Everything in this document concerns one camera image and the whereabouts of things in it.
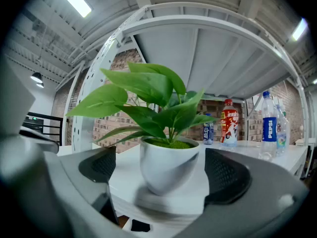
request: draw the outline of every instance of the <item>black railing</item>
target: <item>black railing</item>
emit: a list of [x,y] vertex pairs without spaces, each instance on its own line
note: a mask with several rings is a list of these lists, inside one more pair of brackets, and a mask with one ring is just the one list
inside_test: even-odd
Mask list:
[[28,127],[30,129],[32,129],[32,127],[33,128],[36,128],[36,127],[59,128],[59,133],[42,133],[42,134],[43,135],[59,136],[59,141],[57,141],[57,143],[59,143],[59,145],[61,146],[61,132],[62,132],[62,126],[63,126],[63,118],[52,117],[52,116],[47,116],[47,115],[33,113],[33,112],[29,112],[28,116],[59,121],[59,126],[44,125],[44,124],[38,124],[38,123],[32,123],[32,122],[26,122],[26,121],[23,123],[23,126]]

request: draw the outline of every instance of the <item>white table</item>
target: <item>white table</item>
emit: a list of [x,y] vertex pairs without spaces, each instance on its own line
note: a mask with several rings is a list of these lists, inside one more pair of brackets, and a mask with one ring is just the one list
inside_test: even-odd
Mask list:
[[[297,139],[295,141],[295,144],[298,145],[298,146],[303,146],[304,145],[304,139],[303,138]],[[307,177],[308,172],[309,172],[309,167],[311,166],[311,163],[312,163],[313,152],[314,152],[314,148],[315,148],[315,145],[316,145],[316,139],[314,137],[310,137],[308,139],[308,145],[311,147],[311,156],[310,156],[308,167],[307,167],[306,174],[305,174],[306,177]]]
[[[203,211],[205,196],[209,193],[205,167],[206,148],[223,149],[249,157],[258,158],[261,143],[253,141],[238,141],[234,148],[222,147],[215,142],[213,145],[203,145],[193,175],[179,189],[167,196],[156,196],[149,192],[145,186],[140,172],[139,149],[135,146],[123,153],[116,155],[116,168],[109,180],[114,208],[117,212],[151,225],[148,233],[133,232],[139,237],[172,237],[191,224]],[[285,168],[292,174],[300,174],[306,159],[307,147],[289,146],[285,155],[274,158],[273,163]],[[71,154],[71,146],[60,147],[58,156]],[[89,182],[86,178],[79,178],[81,182]],[[90,182],[85,185],[89,191],[99,195],[103,187]],[[86,197],[88,202],[94,198]],[[130,231],[131,222],[124,230]]]

